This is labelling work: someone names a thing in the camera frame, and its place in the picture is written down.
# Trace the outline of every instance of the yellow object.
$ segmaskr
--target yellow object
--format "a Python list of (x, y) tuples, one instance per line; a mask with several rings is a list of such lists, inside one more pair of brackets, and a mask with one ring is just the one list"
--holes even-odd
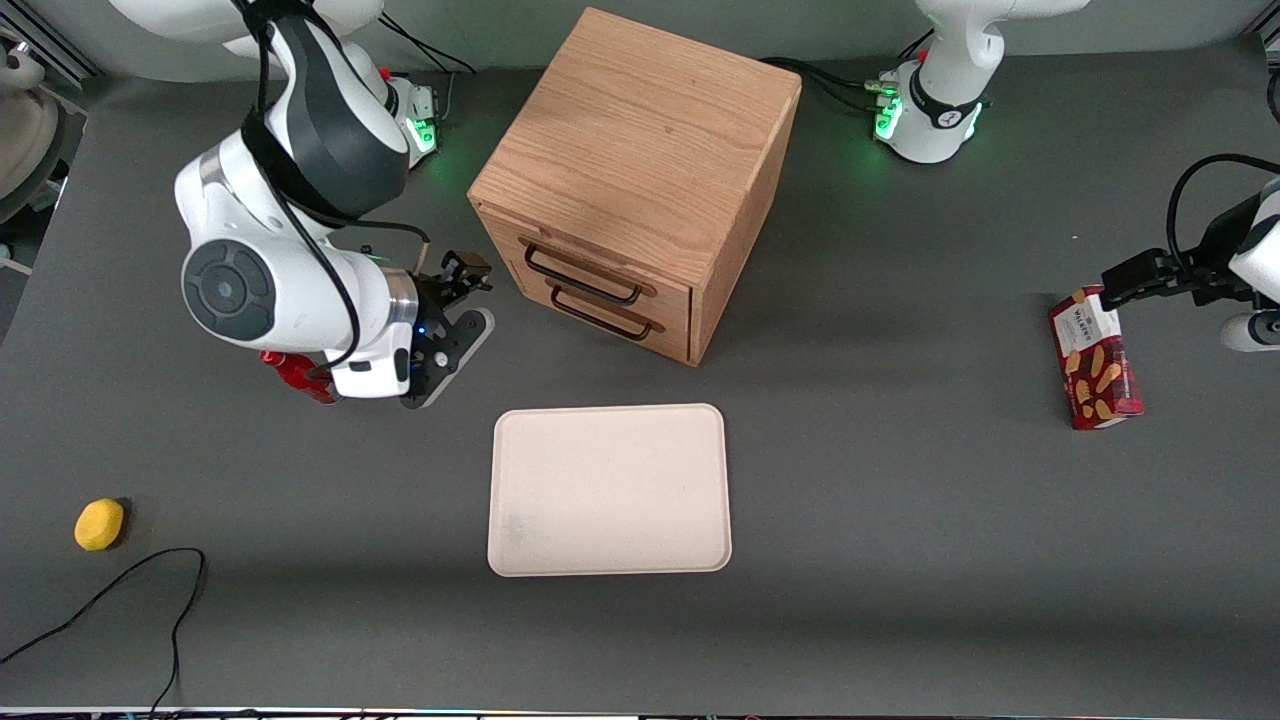
[(106, 550), (120, 537), (123, 525), (123, 505), (110, 497), (95, 500), (84, 506), (79, 519), (76, 520), (76, 544), (90, 552)]

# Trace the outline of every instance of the wooden box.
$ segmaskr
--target wooden box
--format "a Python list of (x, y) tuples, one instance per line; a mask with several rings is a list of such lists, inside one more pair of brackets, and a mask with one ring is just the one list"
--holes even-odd
[(799, 97), (790, 72), (588, 9), (467, 197), (531, 300), (698, 365)]

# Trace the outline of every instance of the drawer handle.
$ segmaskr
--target drawer handle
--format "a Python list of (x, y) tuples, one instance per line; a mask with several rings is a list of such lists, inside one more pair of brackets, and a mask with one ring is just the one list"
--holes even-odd
[(645, 323), (643, 331), (640, 331), (637, 333), (628, 333), (627, 331), (625, 331), (625, 329), (622, 329), (622, 328), (620, 328), (617, 325), (605, 323), (604, 320), (602, 320), (599, 318), (594, 318), (591, 315), (588, 315), (586, 313), (579, 310), (577, 307), (570, 307), (568, 305), (564, 305), (563, 302), (559, 301), (561, 290), (562, 290), (561, 286), (556, 286), (556, 287), (552, 288), (552, 305), (554, 305), (556, 307), (558, 307), (558, 309), (568, 313), (570, 315), (573, 315), (575, 318), (577, 318), (580, 320), (586, 320), (588, 323), (591, 323), (593, 325), (600, 328), (602, 331), (608, 331), (608, 332), (611, 332), (611, 333), (613, 333), (616, 336), (625, 337), (625, 338), (627, 338), (627, 340), (630, 340), (632, 342), (640, 342), (641, 340), (649, 337), (649, 331), (653, 329), (653, 323)]
[(566, 275), (564, 273), (553, 270), (553, 269), (548, 268), (547, 265), (539, 265), (538, 263), (534, 261), (534, 254), (535, 252), (538, 252), (538, 246), (534, 245), (534, 243), (529, 243), (529, 247), (525, 250), (525, 264), (529, 265), (534, 272), (541, 273), (541, 274), (547, 275), (548, 278), (552, 278), (553, 281), (564, 283), (564, 284), (567, 284), (568, 287), (571, 287), (573, 290), (580, 290), (580, 291), (590, 295), (591, 297), (599, 297), (600, 300), (603, 300), (605, 302), (612, 302), (614, 305), (622, 305), (623, 307), (626, 307), (627, 305), (634, 304), (636, 300), (640, 299), (640, 286), (636, 286), (636, 288), (631, 291), (631, 295), (628, 295), (626, 297), (620, 297), (620, 296), (613, 295), (611, 292), (605, 292), (603, 290), (591, 287), (591, 286), (589, 286), (589, 284), (586, 284), (586, 283), (584, 283), (581, 281), (575, 281), (573, 278)]

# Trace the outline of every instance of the cable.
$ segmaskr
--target cable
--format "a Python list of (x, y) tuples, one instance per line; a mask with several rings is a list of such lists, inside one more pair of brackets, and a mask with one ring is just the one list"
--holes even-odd
[(1190, 272), (1187, 258), (1183, 255), (1181, 247), (1178, 245), (1178, 206), (1181, 202), (1183, 191), (1187, 190), (1187, 183), (1190, 182), (1196, 173), (1215, 163), (1236, 163), (1239, 165), (1248, 165), (1251, 168), (1276, 174), (1280, 174), (1280, 164), (1238, 152), (1220, 152), (1217, 155), (1201, 158), (1199, 160), (1192, 163), (1189, 168), (1183, 170), (1181, 177), (1179, 177), (1178, 182), (1174, 184), (1172, 193), (1169, 196), (1169, 211), (1165, 215), (1165, 240), (1169, 242), (1169, 254), (1172, 255), (1174, 263), (1176, 263), (1178, 269), (1189, 277), (1192, 282), (1199, 286), (1201, 290), (1220, 299), (1229, 300), (1228, 296), (1222, 295), (1216, 287), (1211, 286), (1203, 277)]
[(431, 237), (426, 234), (426, 231), (424, 231), (422, 228), (420, 228), (417, 225), (411, 225), (408, 223), (393, 223), (390, 220), (364, 220), (364, 219), (340, 220), (338, 218), (330, 218), (329, 215), (325, 215), (324, 213), (316, 213), (315, 210), (306, 210), (306, 213), (308, 215), (314, 217), (315, 219), (320, 220), (321, 223), (329, 223), (330, 225), (339, 225), (339, 227), (340, 225), (351, 225), (351, 227), (356, 227), (356, 228), (372, 228), (372, 229), (384, 229), (384, 231), (404, 231), (407, 233), (416, 234), (417, 238), (422, 241), (422, 246), (424, 247), (429, 247), (431, 245)]
[(347, 292), (347, 284), (342, 282), (342, 277), (338, 274), (338, 270), (334, 269), (329, 258), (325, 256), (324, 250), (320, 249), (320, 245), (314, 237), (311, 237), (307, 228), (302, 225), (302, 220), (300, 220), (293, 213), (293, 208), (289, 206), (289, 201), (284, 197), (284, 193), (276, 190), (270, 182), (264, 182), (262, 184), (271, 191), (271, 196), (275, 197), (276, 204), (280, 205), (280, 211), (289, 219), (289, 224), (293, 225), (294, 231), (297, 231), (302, 243), (307, 246), (307, 250), (311, 251), (311, 256), (316, 259), (316, 263), (320, 263), (320, 268), (324, 269), (326, 275), (329, 275), (329, 281), (333, 283), (334, 290), (338, 291), (338, 297), (342, 299), (343, 307), (347, 309), (347, 319), (351, 320), (351, 343), (347, 345), (347, 350), (344, 350), (335, 360), (321, 363), (306, 372), (307, 379), (315, 380), (319, 379), (320, 373), (332, 370), (346, 363), (352, 355), (356, 354), (356, 350), (360, 348), (360, 313), (356, 311), (356, 304), (351, 300), (351, 293)]
[(774, 67), (778, 67), (778, 68), (783, 68), (783, 69), (791, 70), (791, 72), (799, 74), (801, 78), (809, 78), (810, 81), (813, 81), (818, 86), (818, 90), (826, 92), (832, 99), (835, 99), (837, 102), (840, 102), (841, 105), (844, 105), (844, 106), (846, 106), (846, 108), (849, 108), (851, 110), (858, 110), (859, 113), (868, 113), (868, 114), (876, 114), (876, 113), (879, 111), (878, 108), (873, 108), (873, 106), (869, 106), (869, 105), (859, 105), (858, 102), (854, 102), (852, 100), (850, 100), (850, 99), (840, 95), (838, 92), (836, 92), (836, 90), (833, 87), (831, 87), (829, 85), (827, 85), (829, 82), (832, 85), (837, 85), (840, 87), (849, 88), (849, 90), (854, 90), (854, 88), (863, 90), (863, 83), (860, 83), (860, 82), (851, 81), (851, 79), (845, 79), (845, 78), (842, 78), (840, 76), (828, 73), (827, 70), (824, 70), (824, 69), (822, 69), (822, 68), (819, 68), (817, 65), (805, 63), (804, 60), (796, 60), (794, 58), (771, 56), (771, 58), (762, 58), (760, 61), (762, 63), (767, 63), (769, 65), (774, 65)]
[(449, 72), (449, 68), (445, 68), (444, 63), (442, 63), (440, 59), (435, 56), (435, 54), (433, 54), (430, 50), (428, 50), (422, 45), (419, 45), (417, 40), (415, 40), (412, 37), (408, 37), (404, 32), (402, 32), (401, 29), (398, 29), (397, 26), (393, 26), (392, 23), (387, 22), (384, 18), (378, 18), (378, 23), (381, 24), (383, 27), (385, 27), (387, 29), (394, 32), (396, 35), (398, 35), (401, 37), (404, 37), (406, 40), (408, 40), (410, 42), (412, 42), (413, 46), (417, 47), (420, 53), (422, 53), (424, 55), (428, 56), (429, 60), (431, 60), (433, 63), (435, 63), (436, 68), (440, 68), (442, 73)]
[(413, 272), (410, 274), (416, 275), (421, 273), (422, 268), (426, 265), (426, 252), (431, 249), (431, 238), (422, 228), (407, 223), (390, 223), (385, 220), (356, 220), (348, 224), (356, 225), (357, 228), (404, 231), (416, 234), (417, 238), (422, 241), (422, 247), (417, 251), (417, 261), (413, 263)]
[(196, 597), (200, 594), (200, 588), (201, 585), (204, 585), (205, 582), (205, 570), (207, 568), (209, 559), (205, 556), (205, 551), (200, 550), (198, 547), (170, 547), (168, 550), (160, 550), (152, 552), (151, 555), (143, 557), (142, 560), (138, 560), (133, 565), (129, 565), (129, 568), (125, 571), (116, 575), (114, 580), (106, 584), (106, 587), (97, 591), (97, 594), (95, 594), (92, 598), (90, 598), (88, 602), (86, 602), (79, 610), (77, 610), (76, 614), (72, 615), (69, 620), (67, 620), (65, 623), (58, 625), (51, 630), (41, 633), (36, 638), (23, 643), (18, 650), (10, 652), (9, 655), (5, 655), (4, 657), (0, 657), (0, 665), (9, 662), (10, 660), (18, 657), (23, 652), (27, 652), (28, 650), (36, 647), (37, 644), (70, 628), (72, 625), (76, 624), (77, 620), (81, 619), (82, 615), (88, 612), (90, 609), (93, 607), (95, 603), (97, 603), (97, 601), (102, 600), (102, 597), (106, 593), (115, 589), (115, 587), (119, 585), (124, 580), (124, 578), (128, 578), (131, 573), (146, 565), (147, 562), (151, 562), (156, 557), (163, 557), (172, 552), (195, 552), (196, 556), (200, 557), (200, 565), (196, 568), (196, 582), (192, 583), (191, 585), (191, 597), (187, 598), (187, 605), (182, 607), (182, 612), (178, 615), (178, 619), (174, 620), (173, 629), (169, 632), (169, 643), (173, 647), (173, 667), (172, 670), (169, 670), (169, 682), (165, 683), (164, 689), (160, 691), (160, 694), (156, 696), (155, 702), (151, 703), (151, 712), (148, 716), (155, 716), (156, 707), (160, 706), (160, 701), (164, 700), (164, 696), (169, 694), (169, 689), (173, 688), (173, 684), (178, 680), (178, 673), (180, 670), (178, 660), (178, 628), (182, 626), (182, 621), (187, 619), (187, 614), (191, 612), (191, 609), (196, 605)]
[(906, 58), (909, 58), (909, 56), (911, 55), (911, 53), (915, 53), (915, 50), (916, 50), (916, 49), (918, 49), (918, 47), (919, 47), (919, 46), (920, 46), (920, 45), (922, 45), (922, 44), (923, 44), (923, 42), (924, 42), (925, 40), (928, 40), (928, 38), (929, 38), (929, 37), (932, 37), (932, 36), (933, 36), (933, 28), (929, 28), (929, 32), (927, 32), (927, 33), (922, 35), (920, 37), (918, 37), (918, 38), (915, 40), (915, 42), (913, 42), (913, 44), (908, 45), (906, 47), (904, 47), (904, 49), (902, 49), (902, 51), (897, 54), (899, 59), (906, 59)]
[(822, 79), (824, 79), (824, 81), (827, 81), (827, 82), (829, 82), (832, 85), (838, 85), (838, 86), (842, 86), (842, 87), (856, 87), (858, 90), (863, 88), (861, 81), (842, 78), (842, 77), (840, 77), (840, 76), (837, 76), (835, 73), (829, 73), (829, 72), (819, 68), (818, 65), (814, 65), (812, 63), (805, 63), (804, 60), (796, 60), (795, 58), (781, 58), (778, 55), (773, 55), (773, 56), (769, 56), (769, 58), (760, 58), (760, 61), (765, 63), (765, 64), (769, 64), (769, 65), (777, 65), (780, 68), (786, 68), (788, 70), (792, 70), (792, 72), (796, 72), (796, 73), (800, 73), (800, 74), (812, 74), (812, 76), (819, 77), (819, 78), (822, 78)]
[(1271, 117), (1280, 123), (1280, 108), (1276, 108), (1276, 82), (1280, 82), (1280, 69), (1271, 73), (1271, 79), (1267, 81), (1267, 110), (1271, 110)]
[(453, 109), (453, 81), (458, 78), (458, 73), (449, 73), (449, 90), (444, 92), (444, 111), (440, 113), (440, 122), (449, 119), (449, 110)]
[(266, 81), (271, 76), (271, 60), (269, 58), (265, 37), (257, 42), (257, 111), (266, 111)]
[(403, 37), (404, 40), (408, 40), (413, 45), (417, 45), (417, 49), (421, 50), (422, 53), (426, 53), (426, 54), (435, 53), (436, 55), (440, 55), (442, 58), (444, 58), (447, 60), (453, 60), (454, 63), (462, 65), (463, 68), (467, 69), (468, 73), (476, 74), (476, 69), (471, 65), (471, 63), (467, 63), (466, 60), (461, 60), (458, 58), (454, 58), (453, 55), (449, 55), (444, 50), (440, 50), (439, 47), (433, 47), (431, 45), (428, 45), (426, 42), (422, 42), (421, 40), (419, 40), (417, 37), (413, 37), (407, 29), (404, 29), (404, 27), (402, 24), (399, 24), (398, 22), (396, 22), (396, 18), (390, 17), (389, 14), (383, 13), (381, 17), (378, 18), (378, 22), (380, 22), (383, 24), (383, 27), (390, 29), (396, 35)]

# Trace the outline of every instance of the table surface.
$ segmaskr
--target table surface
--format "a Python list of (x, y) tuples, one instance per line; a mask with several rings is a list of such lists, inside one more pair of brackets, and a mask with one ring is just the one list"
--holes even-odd
[[(495, 259), (465, 192), (536, 78), (458, 77), (442, 154), (374, 217)], [(494, 334), (412, 413), (319, 406), (182, 305), (173, 176), (252, 86), (104, 82), (0, 350), (3, 644), (191, 544), (210, 571), (170, 697), (187, 706), (1275, 717), (1277, 357), (1219, 345), (1238, 307), (1126, 307), (1147, 415), (1075, 433), (1046, 320), (1162, 243), (1193, 160), (1275, 155), (1265, 83), (1256, 40), (1011, 58), (941, 167), (810, 91), (700, 369), (498, 272)], [(1185, 241), (1265, 179), (1206, 170)], [(335, 242), (415, 256), (412, 237)], [(728, 566), (494, 575), (498, 416), (658, 402), (724, 414)], [(101, 496), (132, 498), (134, 525), (87, 555), (72, 525)], [(0, 705), (148, 703), (192, 565), (170, 556), (0, 667)]]

